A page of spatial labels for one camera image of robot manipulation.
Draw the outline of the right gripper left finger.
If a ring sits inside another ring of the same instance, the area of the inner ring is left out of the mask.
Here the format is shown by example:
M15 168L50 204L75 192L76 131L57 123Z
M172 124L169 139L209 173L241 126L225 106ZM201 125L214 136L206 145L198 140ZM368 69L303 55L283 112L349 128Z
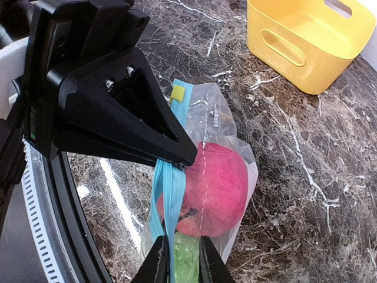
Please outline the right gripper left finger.
M159 236L131 283L167 283L169 260L168 238Z

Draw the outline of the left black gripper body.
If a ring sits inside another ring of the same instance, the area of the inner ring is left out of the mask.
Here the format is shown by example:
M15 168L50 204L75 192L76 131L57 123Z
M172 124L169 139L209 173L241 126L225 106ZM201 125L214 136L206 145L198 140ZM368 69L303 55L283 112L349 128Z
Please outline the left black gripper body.
M28 37L23 76L12 81L16 100L1 118L1 216L26 167L22 139L45 157L52 143L55 97L47 75L57 65L97 59L136 47L148 18L133 1L2 1L1 49Z

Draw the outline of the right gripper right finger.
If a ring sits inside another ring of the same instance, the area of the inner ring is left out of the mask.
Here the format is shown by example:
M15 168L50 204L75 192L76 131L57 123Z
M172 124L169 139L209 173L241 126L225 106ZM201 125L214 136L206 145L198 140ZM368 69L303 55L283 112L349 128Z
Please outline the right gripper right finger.
M199 283L235 283L208 236L200 237Z

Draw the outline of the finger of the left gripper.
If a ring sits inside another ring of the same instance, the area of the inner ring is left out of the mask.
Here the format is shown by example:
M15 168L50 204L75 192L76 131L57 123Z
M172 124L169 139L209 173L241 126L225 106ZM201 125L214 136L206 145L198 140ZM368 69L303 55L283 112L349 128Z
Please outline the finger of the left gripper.
M125 160L154 167L157 157L122 146L67 123L55 126L55 146L62 152Z
M55 126L67 123L176 166L194 163L196 146L136 47L57 65L47 92L55 97L54 146Z

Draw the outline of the clear zip top bag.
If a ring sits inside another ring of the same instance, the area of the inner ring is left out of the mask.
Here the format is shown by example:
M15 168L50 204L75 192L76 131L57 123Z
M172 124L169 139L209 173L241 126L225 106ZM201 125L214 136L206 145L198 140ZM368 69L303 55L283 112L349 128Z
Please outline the clear zip top bag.
M167 236L168 282L197 282L200 238L209 237L227 261L258 170L217 84L174 80L170 106L197 155L185 169L157 162L141 253L146 256L159 236Z

